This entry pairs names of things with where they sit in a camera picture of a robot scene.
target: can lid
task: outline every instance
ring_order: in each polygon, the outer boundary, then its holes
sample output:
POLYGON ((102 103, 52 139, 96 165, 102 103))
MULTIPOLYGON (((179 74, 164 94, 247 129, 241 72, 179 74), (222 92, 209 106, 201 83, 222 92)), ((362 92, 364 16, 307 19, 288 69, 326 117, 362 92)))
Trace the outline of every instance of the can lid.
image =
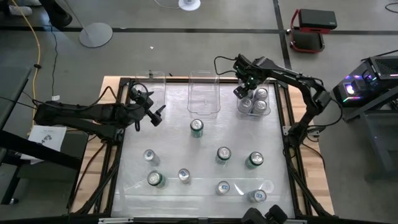
POLYGON ((203 128, 203 122, 201 120, 199 120, 199 119, 194 119, 191 122, 191 128, 193 130, 199 131, 199 130, 201 130, 203 128))
POLYGON ((150 172, 148 174, 148 183, 151 184, 152 186, 156 186, 160 183, 160 181, 162 180, 162 176, 159 172, 157 172, 156 170, 150 172))
POLYGON ((266 97, 268 95, 268 91, 265 88, 260 88, 257 90, 257 94, 261 97, 266 97))
POLYGON ((267 199, 267 194, 263 190, 256 190, 254 192, 254 200, 256 202, 262 203, 267 199))
POLYGON ((217 185, 217 190, 221 194, 227 194, 229 191, 229 183, 227 181, 221 181, 217 185))
POLYGON ((155 157, 155 152, 152 149, 148 149, 144 152, 144 159, 146 161, 151 161, 155 157))
POLYGON ((267 103, 264 100, 257 100, 254 106, 259 110, 267 109, 267 103))
POLYGON ((264 162, 264 157, 260 152, 252 152, 250 154, 250 161, 253 163, 255 166, 259 166, 264 162))
POLYGON ((227 147, 223 146, 220 147, 217 150, 217 156, 221 159, 221 160, 228 160, 231 157, 231 150, 229 150, 227 147))
POLYGON ((241 105, 245 108, 250 108, 252 106, 253 102, 249 98, 243 98, 241 100, 241 105))
POLYGON ((180 180, 188 180, 190 177, 190 173, 187 169, 180 169, 178 172, 178 177, 180 180))

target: yellow cable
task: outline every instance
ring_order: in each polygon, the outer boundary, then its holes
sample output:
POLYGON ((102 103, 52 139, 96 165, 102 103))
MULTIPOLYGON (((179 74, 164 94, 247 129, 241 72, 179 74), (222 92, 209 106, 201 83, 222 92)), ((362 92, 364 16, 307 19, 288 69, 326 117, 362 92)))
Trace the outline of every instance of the yellow cable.
MULTIPOLYGON (((36 44, 37 44, 37 65, 40 65, 40 58, 41 58, 41 51, 40 51, 40 43, 39 43, 39 39, 37 38, 36 32, 35 30, 33 30, 32 25, 30 24, 30 22, 26 19, 26 16, 24 15, 24 13, 22 12, 22 10, 20 9, 20 7, 17 5, 17 3, 15 2, 15 0, 11 0, 12 3, 15 5, 15 7, 17 7, 18 11, 21 13, 21 15, 24 17, 27 25, 30 27, 31 31, 33 32, 33 35, 35 36, 36 39, 36 44)), ((36 76, 37 73, 39 72, 38 68, 35 68, 35 75, 33 76, 33 82, 32 82, 32 91, 33 91, 33 99, 36 100, 36 92, 35 92, 35 86, 36 86, 36 76)), ((35 124, 35 121, 33 120, 35 117, 35 112, 36 110, 32 110, 32 128, 33 125, 35 124)))

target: white paper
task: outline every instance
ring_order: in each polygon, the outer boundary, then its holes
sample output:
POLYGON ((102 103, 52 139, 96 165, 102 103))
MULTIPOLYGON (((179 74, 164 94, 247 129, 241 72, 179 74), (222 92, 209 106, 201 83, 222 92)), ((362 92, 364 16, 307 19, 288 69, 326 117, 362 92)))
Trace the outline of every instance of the white paper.
MULTIPOLYGON (((61 151, 63 138, 67 132, 66 127, 50 127, 35 125, 30 132, 29 141, 37 142, 50 149, 61 151)), ((23 154, 21 159, 30 160, 31 164, 41 162, 42 160, 36 159, 32 156, 23 154)))

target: soda can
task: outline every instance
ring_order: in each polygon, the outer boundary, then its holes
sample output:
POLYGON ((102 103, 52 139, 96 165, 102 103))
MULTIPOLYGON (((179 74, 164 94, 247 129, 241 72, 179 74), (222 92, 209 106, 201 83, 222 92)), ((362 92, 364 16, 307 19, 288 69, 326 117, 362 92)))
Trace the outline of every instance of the soda can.
POLYGON ((268 90, 265 88, 259 88, 254 95, 254 99, 256 100, 266 100, 268 97, 268 90))
POLYGON ((249 169, 255 169, 264 162, 264 157, 260 152, 252 152, 246 159, 246 167, 249 169))
POLYGON ((268 108, 267 102, 265 102, 264 100, 257 100, 254 103, 252 113, 254 113, 254 114, 264 114, 264 112, 266 112, 267 108, 268 108))
POLYGON ((178 178, 183 184, 189 184, 191 182, 191 174, 187 169, 180 169, 178 172, 178 178))
POLYGON ((217 150, 216 161, 219 164, 226 164, 228 159, 231 158, 231 150, 223 146, 217 150))
POLYGON ((144 152, 144 159, 153 166, 158 166, 160 164, 159 156, 157 156, 152 149, 148 149, 144 152))
POLYGON ((253 101, 250 98, 245 97, 239 101, 238 110, 241 113, 250 113, 252 108, 253 108, 253 101))
POLYGON ((252 190, 248 193, 248 199, 252 203, 262 203, 267 199, 267 194, 263 190, 252 190))
POLYGON ((200 138, 203 135, 203 121, 194 119, 190 126, 193 137, 200 138))
POLYGON ((219 195, 225 195, 229 192, 229 183, 227 181, 221 181, 216 187, 216 193, 219 195))
POLYGON ((147 180, 149 185, 157 188, 162 188, 166 184, 166 178, 156 170, 148 174, 147 180))

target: white fan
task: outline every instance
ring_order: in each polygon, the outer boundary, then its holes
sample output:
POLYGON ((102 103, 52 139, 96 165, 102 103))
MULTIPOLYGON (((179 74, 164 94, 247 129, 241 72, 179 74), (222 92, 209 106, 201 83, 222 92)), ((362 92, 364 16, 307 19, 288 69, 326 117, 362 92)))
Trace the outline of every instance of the white fan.
POLYGON ((185 11, 194 11, 200 7, 200 0, 178 0, 178 6, 185 11))

